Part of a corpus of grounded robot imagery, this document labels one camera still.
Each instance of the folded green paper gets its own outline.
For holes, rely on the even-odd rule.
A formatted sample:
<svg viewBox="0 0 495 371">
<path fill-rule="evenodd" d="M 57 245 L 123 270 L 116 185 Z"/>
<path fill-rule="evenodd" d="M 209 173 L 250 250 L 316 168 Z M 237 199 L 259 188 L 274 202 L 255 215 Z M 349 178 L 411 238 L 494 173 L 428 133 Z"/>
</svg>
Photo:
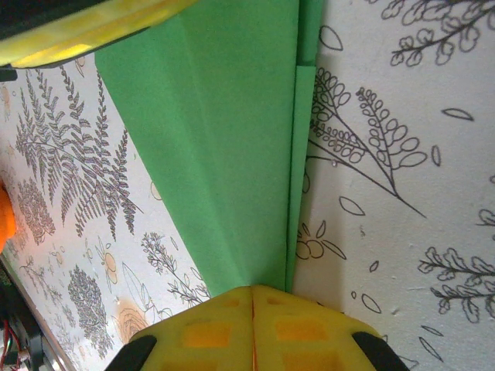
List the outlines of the folded green paper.
<svg viewBox="0 0 495 371">
<path fill-rule="evenodd" d="M 292 284 L 321 2 L 200 0 L 97 52 L 212 294 Z"/>
</svg>

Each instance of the yellow plastic object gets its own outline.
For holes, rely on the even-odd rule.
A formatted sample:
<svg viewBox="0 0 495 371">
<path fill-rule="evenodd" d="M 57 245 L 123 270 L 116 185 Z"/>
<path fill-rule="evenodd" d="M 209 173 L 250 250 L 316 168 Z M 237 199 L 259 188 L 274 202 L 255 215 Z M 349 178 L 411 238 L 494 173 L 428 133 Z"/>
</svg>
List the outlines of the yellow plastic object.
<svg viewBox="0 0 495 371">
<path fill-rule="evenodd" d="M 368 325 L 265 286 L 236 288 L 136 334 L 142 371 L 374 371 L 352 338 Z"/>
<path fill-rule="evenodd" d="M 43 66 L 156 25 L 197 0 L 107 0 L 0 41 L 0 66 Z"/>
<path fill-rule="evenodd" d="M 3 251 L 5 242 L 15 234 L 15 217 L 12 204 L 7 192 L 3 189 L 0 181 L 0 253 Z"/>
</svg>

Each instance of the branch illustration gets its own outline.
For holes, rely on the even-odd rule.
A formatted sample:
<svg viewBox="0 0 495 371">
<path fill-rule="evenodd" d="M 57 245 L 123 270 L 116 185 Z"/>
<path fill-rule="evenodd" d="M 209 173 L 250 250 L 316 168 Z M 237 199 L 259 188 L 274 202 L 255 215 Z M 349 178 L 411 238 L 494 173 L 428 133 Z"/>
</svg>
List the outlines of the branch illustration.
<svg viewBox="0 0 495 371">
<path fill-rule="evenodd" d="M 316 75 L 310 123 L 312 137 L 309 143 L 323 150 L 329 157 L 309 156 L 307 159 L 325 159 L 342 164 L 361 174 L 373 184 L 391 194 L 406 206 L 425 217 L 406 202 L 398 192 L 395 173 L 426 161 L 427 155 L 419 151 L 420 141 L 408 135 L 408 127 L 391 117 L 384 102 L 370 89 L 361 87 L 356 92 L 361 113 L 367 118 L 370 138 L 367 143 L 340 115 L 339 108 L 350 101 L 351 95 L 337 77 L 319 68 Z M 362 166 L 366 161 L 373 166 Z M 378 172 L 371 175 L 369 171 Z"/>
<path fill-rule="evenodd" d="M 179 297 L 182 303 L 186 302 L 189 307 L 203 303 L 204 298 L 210 298 L 210 292 L 203 284 L 202 278 L 199 278 L 201 283 L 196 288 L 191 288 L 189 276 L 184 274 L 180 277 L 177 274 L 177 260 L 167 252 L 162 244 L 161 236 L 154 232 L 145 233 L 141 246 L 148 254 L 148 262 L 156 269 L 156 272 L 162 274 L 165 269 L 174 277 L 174 282 L 169 283 L 169 292 L 174 297 Z M 196 270 L 193 273 L 196 277 L 200 277 Z"/>
<path fill-rule="evenodd" d="M 99 108 L 96 128 L 93 130 L 90 122 L 82 117 L 84 102 L 80 101 L 74 82 L 63 66 L 60 68 L 68 93 L 70 113 L 66 115 L 56 110 L 59 98 L 53 96 L 53 88 L 49 86 L 43 72 L 36 70 L 46 111 L 43 113 L 35 88 L 26 73 L 34 114 L 31 116 L 21 89 L 24 119 L 19 115 L 15 147 L 26 158 L 35 178 L 39 174 L 52 204 L 56 191 L 62 188 L 61 216 L 64 223 L 75 204 L 75 227 L 79 237 L 82 237 L 89 220 L 106 216 L 115 240 L 115 220 L 120 208 L 123 209 L 129 231 L 134 233 L 135 212 L 142 210 L 129 199 L 126 176 L 128 133 L 124 130 L 118 149 L 114 155 L 111 154 L 101 77 L 98 75 Z M 64 123 L 65 117 L 72 122 Z"/>
<path fill-rule="evenodd" d="M 486 19 L 488 29 L 495 30 L 495 4 L 491 0 L 392 0 L 381 13 L 381 18 L 393 19 L 400 15 L 403 26 L 410 26 L 416 22 L 434 22 L 437 27 L 421 28 L 415 37 L 402 37 L 398 43 L 399 49 L 392 52 L 392 66 L 404 61 L 408 67 L 417 66 L 423 59 L 423 52 L 432 47 L 436 48 L 435 64 L 443 66 L 450 61 L 456 49 L 453 39 L 457 36 L 459 50 L 468 53 L 476 47 L 481 37 L 482 19 Z"/>
<path fill-rule="evenodd" d="M 434 247 L 428 248 L 426 259 L 420 260 L 418 270 L 423 274 L 440 271 L 439 281 L 452 281 L 462 278 L 463 284 L 449 286 L 442 284 L 441 290 L 431 287 L 431 292 L 440 298 L 439 313 L 444 315 L 450 310 L 450 302 L 460 300 L 471 323 L 480 321 L 480 307 L 477 300 L 484 300 L 485 309 L 490 317 L 495 318 L 495 267 L 480 257 L 471 257 L 470 264 L 462 259 L 453 248 L 447 249 L 442 256 Z"/>
<path fill-rule="evenodd" d="M 76 319 L 74 318 L 72 311 L 70 310 L 68 305 L 65 305 L 62 300 L 62 294 L 55 289 L 54 286 L 48 284 L 45 281 L 45 268 L 44 267 L 34 267 L 34 260 L 32 256 L 29 256 L 26 259 L 26 264 L 19 267 L 20 270 L 25 271 L 28 275 L 29 279 L 32 282 L 32 285 L 38 292 L 38 287 L 43 290 L 43 294 L 45 295 L 46 300 L 51 300 L 53 305 L 58 308 L 62 308 L 62 312 L 65 314 L 67 321 L 71 327 L 76 327 Z"/>
</svg>

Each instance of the leaf illustration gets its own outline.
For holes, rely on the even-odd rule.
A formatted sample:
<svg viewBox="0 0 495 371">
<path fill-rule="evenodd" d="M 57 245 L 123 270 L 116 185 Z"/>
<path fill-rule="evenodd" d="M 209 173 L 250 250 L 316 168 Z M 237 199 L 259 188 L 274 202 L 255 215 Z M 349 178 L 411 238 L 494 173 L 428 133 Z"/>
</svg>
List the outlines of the leaf illustration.
<svg viewBox="0 0 495 371">
<path fill-rule="evenodd" d="M 145 296 L 143 295 L 143 287 L 144 285 L 141 281 L 136 277 L 134 272 L 129 268 L 126 263 L 122 263 L 122 271 L 124 272 L 124 279 L 129 292 L 131 293 L 132 299 L 136 303 L 136 305 L 142 311 L 146 311 L 148 309 L 147 302 L 145 302 Z"/>
<path fill-rule="evenodd" d="M 322 238 L 325 232 L 326 232 L 326 221 L 323 220 L 318 228 L 318 231 L 316 232 L 316 238 Z"/>
<path fill-rule="evenodd" d="M 478 216 L 480 217 L 481 224 L 479 226 L 495 226 L 495 213 L 488 209 L 481 209 L 478 212 Z"/>
<path fill-rule="evenodd" d="M 485 309 L 491 318 L 495 318 L 495 295 L 486 297 Z"/>
<path fill-rule="evenodd" d="M 370 265 L 370 273 L 373 273 L 378 269 L 378 265 L 380 264 L 380 261 L 375 260 L 372 265 Z"/>
<path fill-rule="evenodd" d="M 471 298 L 465 298 L 462 301 L 463 311 L 466 318 L 471 323 L 478 323 L 480 321 L 480 309 L 476 304 L 473 303 Z"/>
<path fill-rule="evenodd" d="M 461 120 L 474 121 L 474 117 L 469 112 L 460 108 L 446 108 L 442 113 Z"/>
<path fill-rule="evenodd" d="M 368 308 L 369 310 L 381 314 L 381 309 L 378 303 L 368 294 L 362 294 L 361 295 L 361 301 L 363 302 L 364 306 Z"/>
<path fill-rule="evenodd" d="M 330 241 L 323 240 L 322 244 L 324 247 L 326 247 L 328 250 L 332 251 L 335 255 L 338 257 L 341 257 L 344 260 L 347 260 L 346 254 L 343 253 L 343 251 L 334 243 L 331 243 Z"/>
<path fill-rule="evenodd" d="M 426 325 L 422 325 L 421 327 L 424 330 L 428 331 L 430 334 L 433 334 L 435 336 L 443 336 L 443 334 L 439 330 L 437 330 L 437 329 L 435 329 L 433 327 L 429 327 L 429 326 L 426 326 Z"/>
<path fill-rule="evenodd" d="M 432 147 L 432 161 L 438 167 L 442 165 L 442 156 L 440 155 L 440 148 L 438 145 Z"/>
<path fill-rule="evenodd" d="M 455 48 L 456 46 L 448 41 L 440 43 L 439 47 L 436 50 L 435 64 L 437 66 L 443 66 L 447 64 L 447 62 L 450 61 Z"/>
<path fill-rule="evenodd" d="M 330 50 L 343 51 L 342 41 L 339 35 L 329 26 L 321 26 L 319 29 L 319 41 Z"/>
<path fill-rule="evenodd" d="M 344 196 L 339 197 L 339 204 L 340 207 L 346 212 L 348 212 L 351 215 L 355 216 L 365 216 L 366 213 L 361 209 L 361 206 L 359 206 L 357 203 L 355 203 L 352 199 L 349 199 Z"/>
<path fill-rule="evenodd" d="M 419 342 L 421 343 L 421 345 L 423 345 L 423 348 L 425 348 L 426 352 L 430 353 L 432 356 L 434 356 L 435 358 L 437 358 L 438 361 L 443 362 L 442 357 L 438 354 L 438 352 L 435 350 L 435 348 L 433 348 L 430 345 L 429 342 L 427 342 L 421 336 L 419 336 L 418 338 L 419 338 Z"/>
<path fill-rule="evenodd" d="M 480 38 L 480 31 L 477 27 L 471 26 L 461 31 L 460 35 L 459 50 L 468 53 L 476 47 Z"/>
</svg>

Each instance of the black rubber edge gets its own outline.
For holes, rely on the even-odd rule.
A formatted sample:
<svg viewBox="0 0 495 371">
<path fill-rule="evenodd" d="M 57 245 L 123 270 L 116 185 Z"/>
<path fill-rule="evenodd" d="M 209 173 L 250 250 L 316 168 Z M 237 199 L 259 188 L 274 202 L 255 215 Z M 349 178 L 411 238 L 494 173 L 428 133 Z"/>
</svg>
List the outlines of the black rubber edge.
<svg viewBox="0 0 495 371">
<path fill-rule="evenodd" d="M 124 345 L 105 371 L 140 371 L 156 344 L 156 337 L 146 335 Z"/>
<path fill-rule="evenodd" d="M 355 332 L 353 339 L 377 371 L 409 371 L 383 339 L 367 332 Z"/>
</svg>

